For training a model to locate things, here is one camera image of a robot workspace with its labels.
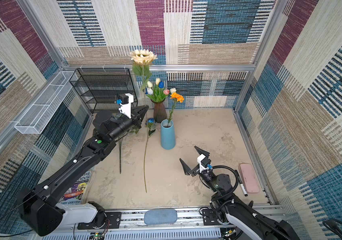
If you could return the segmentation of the blue hydrangea flower bunch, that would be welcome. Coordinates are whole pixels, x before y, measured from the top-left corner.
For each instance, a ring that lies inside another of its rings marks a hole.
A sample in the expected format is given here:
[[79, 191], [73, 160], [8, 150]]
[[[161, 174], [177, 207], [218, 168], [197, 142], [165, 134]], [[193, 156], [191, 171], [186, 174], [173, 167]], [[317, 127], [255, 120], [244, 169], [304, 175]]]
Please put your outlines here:
[[128, 135], [135, 133], [137, 134], [139, 131], [139, 128], [133, 128], [131, 130], [126, 131], [123, 133], [119, 138], [118, 138], [118, 149], [119, 149], [119, 173], [122, 173], [122, 144], [123, 144], [123, 139]]

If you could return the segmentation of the dark blue rose stem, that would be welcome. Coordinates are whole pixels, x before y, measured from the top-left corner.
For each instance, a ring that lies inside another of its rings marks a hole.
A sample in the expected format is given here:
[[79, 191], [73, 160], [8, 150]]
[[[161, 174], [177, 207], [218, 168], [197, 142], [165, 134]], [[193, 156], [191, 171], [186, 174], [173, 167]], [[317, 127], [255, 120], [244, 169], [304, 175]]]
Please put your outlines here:
[[146, 185], [146, 175], [145, 175], [145, 161], [146, 161], [146, 153], [147, 153], [147, 146], [149, 142], [149, 138], [155, 133], [155, 120], [153, 118], [150, 118], [146, 121], [146, 143], [145, 143], [145, 149], [144, 149], [144, 157], [143, 157], [143, 179], [144, 179], [144, 187], [145, 192], [147, 193], [147, 185]]

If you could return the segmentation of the red ribbed glass vase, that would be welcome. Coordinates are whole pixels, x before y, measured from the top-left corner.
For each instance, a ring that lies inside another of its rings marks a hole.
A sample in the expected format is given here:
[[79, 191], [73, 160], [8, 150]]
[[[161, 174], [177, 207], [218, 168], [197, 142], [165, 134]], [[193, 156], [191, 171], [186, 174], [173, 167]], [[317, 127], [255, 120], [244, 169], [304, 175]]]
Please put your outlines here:
[[165, 109], [163, 102], [164, 101], [159, 102], [159, 103], [153, 102], [154, 104], [153, 118], [155, 122], [159, 124], [165, 119], [167, 119], [167, 113], [166, 113], [166, 109]]

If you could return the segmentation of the light blue tulip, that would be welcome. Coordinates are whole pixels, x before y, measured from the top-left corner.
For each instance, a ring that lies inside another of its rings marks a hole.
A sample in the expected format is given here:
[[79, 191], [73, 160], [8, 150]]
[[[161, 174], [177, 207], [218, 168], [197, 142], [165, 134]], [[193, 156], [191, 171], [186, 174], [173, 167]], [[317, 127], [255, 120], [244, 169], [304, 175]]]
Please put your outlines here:
[[154, 93], [152, 88], [145, 89], [145, 95], [154, 103], [157, 103], [156, 94]]

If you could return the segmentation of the cream tulip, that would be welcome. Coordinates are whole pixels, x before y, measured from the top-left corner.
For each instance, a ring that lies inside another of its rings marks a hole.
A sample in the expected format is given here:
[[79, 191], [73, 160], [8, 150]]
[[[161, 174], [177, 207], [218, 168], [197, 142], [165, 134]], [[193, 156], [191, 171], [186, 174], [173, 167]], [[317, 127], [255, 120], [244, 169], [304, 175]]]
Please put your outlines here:
[[148, 81], [147, 84], [146, 84], [146, 95], [151, 99], [153, 100], [153, 84], [151, 81]]

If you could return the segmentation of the teal cylindrical vase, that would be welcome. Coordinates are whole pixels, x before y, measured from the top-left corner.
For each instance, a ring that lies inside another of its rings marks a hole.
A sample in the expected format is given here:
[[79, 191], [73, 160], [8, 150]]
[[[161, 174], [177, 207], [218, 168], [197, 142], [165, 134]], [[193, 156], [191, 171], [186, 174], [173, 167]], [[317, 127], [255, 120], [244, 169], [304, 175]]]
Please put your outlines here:
[[176, 135], [173, 121], [165, 119], [160, 127], [161, 146], [165, 150], [171, 150], [176, 146]]

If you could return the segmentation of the yellow tulip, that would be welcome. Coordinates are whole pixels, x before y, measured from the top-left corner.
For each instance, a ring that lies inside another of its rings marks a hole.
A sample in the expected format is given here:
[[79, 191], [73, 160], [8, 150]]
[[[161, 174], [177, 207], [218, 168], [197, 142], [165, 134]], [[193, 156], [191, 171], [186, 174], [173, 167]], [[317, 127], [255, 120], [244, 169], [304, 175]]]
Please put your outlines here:
[[158, 96], [159, 93], [160, 93], [160, 88], [159, 88], [159, 84], [160, 84], [160, 83], [161, 83], [160, 78], [156, 78], [156, 80], [155, 80], [155, 86], [154, 86], [154, 94], [155, 94], [156, 96]]

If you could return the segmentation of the orange marigold flower stem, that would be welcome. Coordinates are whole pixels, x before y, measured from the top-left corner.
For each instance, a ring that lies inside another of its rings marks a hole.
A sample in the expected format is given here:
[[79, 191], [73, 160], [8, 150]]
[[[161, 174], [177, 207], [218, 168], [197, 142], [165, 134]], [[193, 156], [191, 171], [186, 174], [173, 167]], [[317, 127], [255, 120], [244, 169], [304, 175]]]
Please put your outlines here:
[[172, 104], [172, 108], [170, 109], [169, 111], [169, 116], [168, 116], [168, 119], [167, 119], [167, 127], [170, 127], [170, 123], [172, 121], [172, 118], [173, 118], [173, 113], [175, 111], [175, 108], [176, 108], [176, 105], [177, 103], [183, 103], [184, 102], [184, 97], [180, 94], [177, 94], [176, 92], [175, 93], [172, 93], [170, 95], [170, 99], [173, 101], [173, 104]]

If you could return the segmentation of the white tulip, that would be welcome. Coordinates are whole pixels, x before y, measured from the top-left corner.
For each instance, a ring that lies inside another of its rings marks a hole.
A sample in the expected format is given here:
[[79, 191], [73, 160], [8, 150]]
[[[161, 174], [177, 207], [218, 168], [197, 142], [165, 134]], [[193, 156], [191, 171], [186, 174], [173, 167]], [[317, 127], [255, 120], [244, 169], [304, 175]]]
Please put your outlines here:
[[176, 89], [176, 88], [170, 89], [170, 93], [171, 93], [171, 94], [176, 93], [176, 92], [177, 92], [177, 89]]

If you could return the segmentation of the orange and beige flower sprig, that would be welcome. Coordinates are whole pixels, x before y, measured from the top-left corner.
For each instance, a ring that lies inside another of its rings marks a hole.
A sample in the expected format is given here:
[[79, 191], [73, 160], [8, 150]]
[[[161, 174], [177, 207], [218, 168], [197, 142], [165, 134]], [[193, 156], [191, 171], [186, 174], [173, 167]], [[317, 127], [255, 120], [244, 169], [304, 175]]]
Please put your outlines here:
[[152, 51], [150, 50], [134, 50], [130, 52], [130, 57], [132, 61], [132, 70], [133, 73], [136, 76], [139, 76], [141, 78], [141, 87], [140, 91], [143, 93], [143, 102], [145, 101], [145, 98], [149, 99], [145, 95], [145, 89], [146, 89], [146, 84], [150, 80], [150, 77], [152, 76], [152, 73], [149, 69], [150, 65], [154, 60], [157, 60], [157, 55], [155, 55]]

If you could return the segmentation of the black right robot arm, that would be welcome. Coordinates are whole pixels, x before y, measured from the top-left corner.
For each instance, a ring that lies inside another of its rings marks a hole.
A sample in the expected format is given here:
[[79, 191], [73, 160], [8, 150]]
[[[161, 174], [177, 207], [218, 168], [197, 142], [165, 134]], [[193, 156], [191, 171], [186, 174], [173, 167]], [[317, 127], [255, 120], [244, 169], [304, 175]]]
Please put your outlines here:
[[182, 159], [185, 175], [199, 176], [206, 187], [213, 191], [210, 208], [218, 222], [237, 227], [253, 240], [298, 240], [299, 236], [286, 221], [277, 222], [245, 204], [235, 190], [241, 184], [238, 171], [224, 165], [213, 166], [210, 153], [195, 146], [199, 154], [198, 164], [191, 169]]

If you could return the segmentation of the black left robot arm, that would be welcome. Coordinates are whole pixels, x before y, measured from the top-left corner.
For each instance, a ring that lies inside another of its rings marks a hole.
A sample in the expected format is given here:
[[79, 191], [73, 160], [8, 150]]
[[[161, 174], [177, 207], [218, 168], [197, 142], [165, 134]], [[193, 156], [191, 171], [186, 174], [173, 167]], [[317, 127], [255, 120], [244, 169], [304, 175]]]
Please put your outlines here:
[[101, 205], [95, 202], [61, 205], [60, 200], [77, 180], [112, 152], [120, 136], [131, 128], [141, 127], [148, 109], [147, 105], [134, 107], [130, 117], [124, 114], [115, 116], [109, 110], [98, 112], [93, 121], [93, 136], [74, 158], [31, 190], [24, 188], [18, 193], [21, 219], [41, 237], [65, 225], [105, 227], [107, 217]]

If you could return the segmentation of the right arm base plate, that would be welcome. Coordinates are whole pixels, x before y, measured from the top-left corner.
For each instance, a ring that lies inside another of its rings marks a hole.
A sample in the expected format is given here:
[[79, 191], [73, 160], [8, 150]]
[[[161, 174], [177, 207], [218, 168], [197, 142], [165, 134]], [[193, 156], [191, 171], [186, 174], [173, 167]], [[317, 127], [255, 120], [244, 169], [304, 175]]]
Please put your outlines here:
[[217, 212], [207, 207], [200, 208], [199, 213], [203, 218], [204, 226], [217, 226], [229, 224], [227, 222], [221, 221], [217, 215]]

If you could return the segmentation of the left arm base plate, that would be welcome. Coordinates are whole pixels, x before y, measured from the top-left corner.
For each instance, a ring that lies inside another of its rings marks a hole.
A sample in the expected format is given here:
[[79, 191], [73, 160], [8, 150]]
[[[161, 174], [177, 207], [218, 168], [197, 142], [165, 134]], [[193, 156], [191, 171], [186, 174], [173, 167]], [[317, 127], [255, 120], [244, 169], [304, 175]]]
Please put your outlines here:
[[120, 226], [122, 212], [98, 213], [90, 223], [79, 223], [78, 230], [106, 230], [118, 229]]

